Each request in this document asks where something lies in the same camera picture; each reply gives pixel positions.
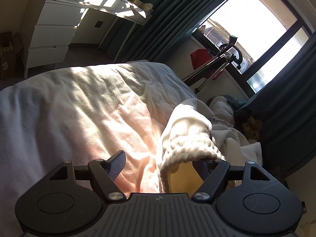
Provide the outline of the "white knit zip sweater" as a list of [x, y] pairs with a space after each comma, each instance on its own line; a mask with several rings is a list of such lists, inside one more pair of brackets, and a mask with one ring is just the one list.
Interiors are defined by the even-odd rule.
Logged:
[[185, 100], [174, 108], [156, 160], [160, 192], [193, 195], [203, 183], [192, 165], [200, 159], [222, 159], [234, 166], [246, 161], [262, 164], [260, 143], [248, 141], [234, 127], [211, 122], [213, 115], [199, 99]]

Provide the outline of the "mustard yellow garment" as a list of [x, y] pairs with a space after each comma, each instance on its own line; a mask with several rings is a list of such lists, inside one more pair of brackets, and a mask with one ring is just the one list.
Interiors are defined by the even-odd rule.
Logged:
[[244, 135], [251, 140], [259, 141], [262, 121], [255, 120], [252, 116], [243, 124]]

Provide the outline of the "teal curtain right panel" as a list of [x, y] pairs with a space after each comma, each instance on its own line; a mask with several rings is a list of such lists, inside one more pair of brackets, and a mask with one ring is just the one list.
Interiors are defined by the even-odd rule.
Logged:
[[239, 112], [263, 123], [263, 167], [286, 178], [315, 157], [315, 35]]

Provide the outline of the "teal curtain panel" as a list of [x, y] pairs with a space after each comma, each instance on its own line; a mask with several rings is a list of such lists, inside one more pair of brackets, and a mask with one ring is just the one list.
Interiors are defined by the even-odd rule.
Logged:
[[315, 35], [239, 112], [263, 123], [263, 167], [286, 178], [315, 157]]
[[101, 44], [118, 62], [161, 62], [189, 37], [225, 0], [140, 0], [153, 5], [145, 25], [118, 19]]

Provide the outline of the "silver black tripod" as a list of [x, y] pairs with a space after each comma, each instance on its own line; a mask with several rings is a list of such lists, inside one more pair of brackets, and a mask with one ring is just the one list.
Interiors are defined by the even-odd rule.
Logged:
[[236, 60], [235, 55], [223, 54], [220, 56], [215, 56], [209, 62], [206, 62], [203, 66], [196, 69], [193, 73], [189, 74], [182, 81], [188, 86], [192, 86], [199, 80], [205, 78], [206, 80], [194, 89], [194, 93], [197, 94], [204, 88], [208, 80], [214, 79], [218, 74], [220, 74], [226, 66], [228, 66], [232, 61]]

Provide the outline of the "red bag on sill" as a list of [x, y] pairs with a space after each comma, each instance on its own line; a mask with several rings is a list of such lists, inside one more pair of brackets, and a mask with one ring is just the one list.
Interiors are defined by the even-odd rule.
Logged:
[[[205, 63], [209, 62], [216, 56], [216, 53], [209, 49], [198, 49], [190, 54], [191, 64], [194, 70], [199, 69]], [[212, 74], [218, 70], [221, 65], [219, 63], [215, 65], [211, 65], [208, 70], [209, 72], [203, 75], [204, 78], [208, 79], [212, 76]]]

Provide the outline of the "brown cardboard box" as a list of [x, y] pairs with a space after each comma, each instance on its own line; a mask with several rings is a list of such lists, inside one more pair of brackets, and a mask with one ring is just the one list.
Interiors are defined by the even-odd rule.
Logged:
[[17, 54], [22, 49], [23, 45], [18, 33], [1, 33], [1, 79], [14, 77]]

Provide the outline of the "white dressing table with drawers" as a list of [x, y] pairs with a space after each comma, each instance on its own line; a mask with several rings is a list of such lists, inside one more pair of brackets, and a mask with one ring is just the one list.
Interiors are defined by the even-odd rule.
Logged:
[[148, 9], [128, 0], [29, 0], [20, 27], [24, 47], [24, 75], [28, 69], [61, 63], [89, 9], [144, 25]]

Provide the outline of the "teal curtain left panel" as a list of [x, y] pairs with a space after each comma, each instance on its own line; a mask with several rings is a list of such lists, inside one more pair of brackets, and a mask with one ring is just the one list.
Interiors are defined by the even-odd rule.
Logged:
[[161, 62], [189, 37], [225, 0], [140, 0], [153, 5], [145, 25], [118, 19], [101, 44], [118, 62]]

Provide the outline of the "window with dark frame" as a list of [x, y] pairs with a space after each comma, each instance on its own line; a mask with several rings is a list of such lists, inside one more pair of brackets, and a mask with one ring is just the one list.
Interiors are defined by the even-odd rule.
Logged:
[[242, 61], [226, 70], [252, 96], [283, 70], [311, 34], [311, 27], [287, 0], [226, 0], [193, 37], [217, 52], [229, 36], [237, 36], [228, 53]]

